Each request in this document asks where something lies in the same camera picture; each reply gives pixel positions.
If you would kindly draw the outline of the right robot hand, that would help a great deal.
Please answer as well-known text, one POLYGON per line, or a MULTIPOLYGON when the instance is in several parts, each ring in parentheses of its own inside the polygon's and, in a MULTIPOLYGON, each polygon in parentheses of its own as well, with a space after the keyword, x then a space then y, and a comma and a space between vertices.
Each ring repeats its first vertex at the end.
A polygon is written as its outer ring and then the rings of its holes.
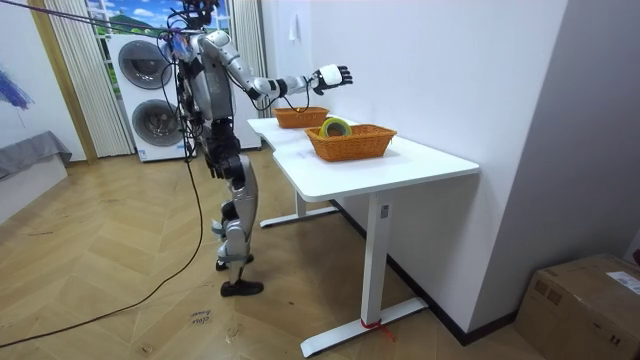
POLYGON ((312 74, 312 89, 322 96, 326 90, 353 83, 349 68, 345 65, 325 65, 312 74))

